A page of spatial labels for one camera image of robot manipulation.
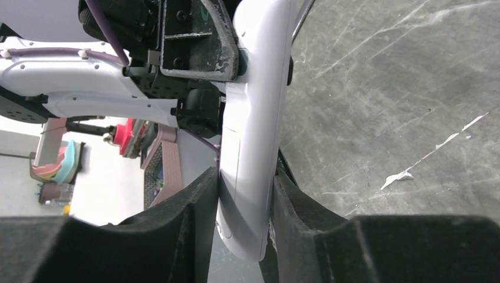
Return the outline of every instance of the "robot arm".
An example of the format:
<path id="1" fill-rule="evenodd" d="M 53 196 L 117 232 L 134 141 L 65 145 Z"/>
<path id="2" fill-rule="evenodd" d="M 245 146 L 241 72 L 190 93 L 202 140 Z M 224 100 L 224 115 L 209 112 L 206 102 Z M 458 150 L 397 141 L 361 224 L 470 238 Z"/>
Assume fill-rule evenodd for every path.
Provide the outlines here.
<path id="1" fill-rule="evenodd" d="M 100 10 L 108 2 L 117 6 Z M 228 12 L 226 2 L 236 10 Z M 94 1 L 82 0 L 78 13 L 85 31 L 102 42 L 34 42 L 0 27 L 0 114 L 27 123 L 127 117 L 203 138 L 222 135 L 219 234 L 235 255 L 260 261 L 295 1 L 99 3 L 96 13 Z"/>

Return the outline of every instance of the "white device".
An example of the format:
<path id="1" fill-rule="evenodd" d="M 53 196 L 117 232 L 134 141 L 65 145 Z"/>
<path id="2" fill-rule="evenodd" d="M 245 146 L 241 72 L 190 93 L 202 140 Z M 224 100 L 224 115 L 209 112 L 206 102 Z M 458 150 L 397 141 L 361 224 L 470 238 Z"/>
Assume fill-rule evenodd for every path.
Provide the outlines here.
<path id="1" fill-rule="evenodd" d="M 295 16 L 295 0 L 243 0 L 233 18 L 246 67 L 225 84 L 216 225 L 228 249 L 251 261 L 265 255 Z M 6 37 L 0 85 L 20 97 L 45 95 L 43 106 L 60 118 L 114 116 L 178 127 L 171 114 L 177 100 L 148 98 L 105 42 Z"/>
<path id="2" fill-rule="evenodd" d="M 248 68 L 226 83 L 217 228 L 236 256 L 264 258 L 295 18 L 294 0 L 243 0 L 233 25 Z"/>

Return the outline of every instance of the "red object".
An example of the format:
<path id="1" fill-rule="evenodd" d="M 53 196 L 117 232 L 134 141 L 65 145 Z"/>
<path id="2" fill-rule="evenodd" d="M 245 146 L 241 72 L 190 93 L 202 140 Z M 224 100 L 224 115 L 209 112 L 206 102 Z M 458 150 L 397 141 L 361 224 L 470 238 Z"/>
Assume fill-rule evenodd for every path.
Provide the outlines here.
<path id="1" fill-rule="evenodd" d="M 114 135 L 113 143 L 120 146 L 120 155 L 125 153 L 127 145 L 132 138 L 133 119 L 128 119 L 125 125 L 116 125 L 116 134 Z"/>

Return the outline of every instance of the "scratched floor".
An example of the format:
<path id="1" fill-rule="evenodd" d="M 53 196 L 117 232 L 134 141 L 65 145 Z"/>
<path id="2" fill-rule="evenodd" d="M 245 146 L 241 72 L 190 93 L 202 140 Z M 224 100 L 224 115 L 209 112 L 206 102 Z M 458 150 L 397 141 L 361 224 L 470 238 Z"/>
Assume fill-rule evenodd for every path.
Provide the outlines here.
<path id="1" fill-rule="evenodd" d="M 304 192 L 500 222 L 500 1 L 317 0 L 293 55 L 281 147 Z"/>

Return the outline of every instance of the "teal object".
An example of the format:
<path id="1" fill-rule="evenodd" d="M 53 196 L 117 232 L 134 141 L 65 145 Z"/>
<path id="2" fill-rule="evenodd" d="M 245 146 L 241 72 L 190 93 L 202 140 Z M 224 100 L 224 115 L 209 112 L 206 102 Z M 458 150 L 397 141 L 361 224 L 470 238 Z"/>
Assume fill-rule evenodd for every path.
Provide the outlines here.
<path id="1" fill-rule="evenodd" d="M 59 172 L 57 172 L 57 174 L 55 174 L 55 176 L 52 177 L 51 179 L 52 181 L 54 181 L 58 185 L 64 182 L 64 180 L 71 173 L 71 169 L 75 165 L 76 161 L 75 155 L 76 155 L 75 141 L 70 140 L 68 142 L 68 146 L 66 147 L 66 151 L 64 152 L 64 159 L 61 161 L 61 169 L 59 169 Z"/>
<path id="2" fill-rule="evenodd" d="M 203 7 L 200 7 L 200 10 L 202 11 L 202 18 L 204 21 L 208 20 L 208 11 L 205 11 Z"/>

